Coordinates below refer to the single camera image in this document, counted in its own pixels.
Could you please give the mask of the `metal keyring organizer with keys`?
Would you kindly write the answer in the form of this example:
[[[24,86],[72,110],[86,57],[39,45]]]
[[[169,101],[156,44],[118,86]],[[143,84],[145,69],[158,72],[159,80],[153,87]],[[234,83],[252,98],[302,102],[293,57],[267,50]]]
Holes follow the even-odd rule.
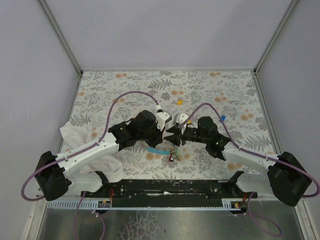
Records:
[[[168,156],[168,161],[170,163],[181,160],[179,157],[178,146],[168,141],[160,143],[156,147],[148,146],[146,150],[153,154]]]

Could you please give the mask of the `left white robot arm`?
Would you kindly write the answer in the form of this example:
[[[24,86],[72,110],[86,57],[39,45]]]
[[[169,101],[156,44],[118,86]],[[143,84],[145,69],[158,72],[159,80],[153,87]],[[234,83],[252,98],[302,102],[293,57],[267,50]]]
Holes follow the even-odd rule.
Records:
[[[100,139],[86,143],[68,153],[43,153],[35,169],[35,179],[47,201],[54,201],[66,193],[96,192],[104,178],[96,171],[79,170],[98,158],[111,155],[144,141],[154,148],[163,141],[165,125],[172,116],[158,110],[143,110],[135,118],[110,127]]]

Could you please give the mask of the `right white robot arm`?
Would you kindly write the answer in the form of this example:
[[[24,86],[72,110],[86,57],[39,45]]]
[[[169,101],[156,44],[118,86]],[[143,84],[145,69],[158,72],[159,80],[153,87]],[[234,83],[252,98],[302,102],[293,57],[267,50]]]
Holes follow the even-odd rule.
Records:
[[[164,139],[176,146],[186,142],[205,144],[205,149],[213,158],[231,163],[239,163],[252,173],[235,174],[235,184],[243,192],[257,192],[274,195],[279,201],[295,207],[311,185],[305,169],[297,158],[289,153],[267,155],[247,147],[237,147],[229,137],[219,133],[217,125],[209,116],[201,117],[197,127],[180,127],[181,120],[167,130]]]

